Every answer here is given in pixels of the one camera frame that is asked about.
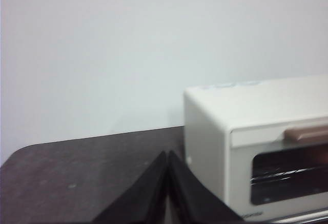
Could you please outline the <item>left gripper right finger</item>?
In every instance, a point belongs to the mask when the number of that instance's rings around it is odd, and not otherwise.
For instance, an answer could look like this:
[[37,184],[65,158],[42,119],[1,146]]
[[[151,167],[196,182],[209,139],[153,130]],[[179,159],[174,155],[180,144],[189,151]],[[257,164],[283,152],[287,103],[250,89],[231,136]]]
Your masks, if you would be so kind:
[[244,223],[173,151],[168,154],[168,174],[172,223]]

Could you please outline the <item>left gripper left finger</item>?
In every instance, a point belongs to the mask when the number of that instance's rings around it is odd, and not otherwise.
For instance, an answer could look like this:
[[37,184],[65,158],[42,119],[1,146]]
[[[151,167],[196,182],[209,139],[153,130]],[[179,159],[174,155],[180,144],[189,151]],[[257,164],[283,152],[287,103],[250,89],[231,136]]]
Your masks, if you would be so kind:
[[164,151],[93,223],[164,223],[167,197],[167,155]]

